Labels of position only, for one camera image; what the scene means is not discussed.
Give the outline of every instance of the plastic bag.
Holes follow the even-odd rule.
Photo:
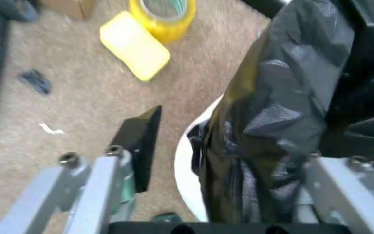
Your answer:
[[[344,103],[355,109],[345,91],[355,95],[374,81],[374,70],[357,67],[374,58],[374,45],[364,49],[369,39],[374,1],[294,0],[273,18],[209,122],[189,134],[210,221],[290,222],[308,156],[320,143],[333,147],[324,132],[371,130],[374,120],[359,120],[374,111],[350,121],[336,111]]]

